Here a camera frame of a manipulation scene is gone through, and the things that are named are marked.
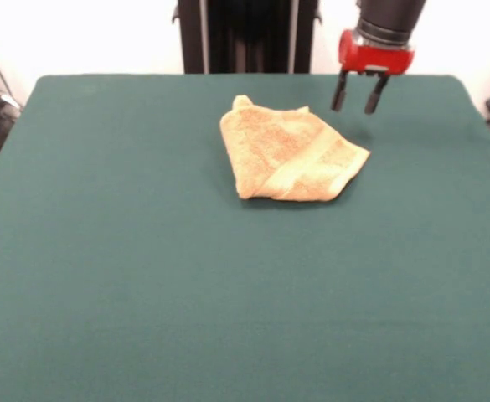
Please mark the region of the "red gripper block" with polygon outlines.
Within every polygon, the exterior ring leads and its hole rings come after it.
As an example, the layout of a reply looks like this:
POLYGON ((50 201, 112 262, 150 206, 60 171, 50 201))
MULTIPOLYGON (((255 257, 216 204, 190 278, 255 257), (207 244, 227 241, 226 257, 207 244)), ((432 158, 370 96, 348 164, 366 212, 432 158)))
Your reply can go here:
POLYGON ((364 112, 374 114, 391 75, 403 75, 411 66, 415 51, 410 46, 392 47, 365 39, 356 30, 343 31, 338 45, 340 72, 331 109, 341 111, 346 95, 348 73, 379 74, 364 112))

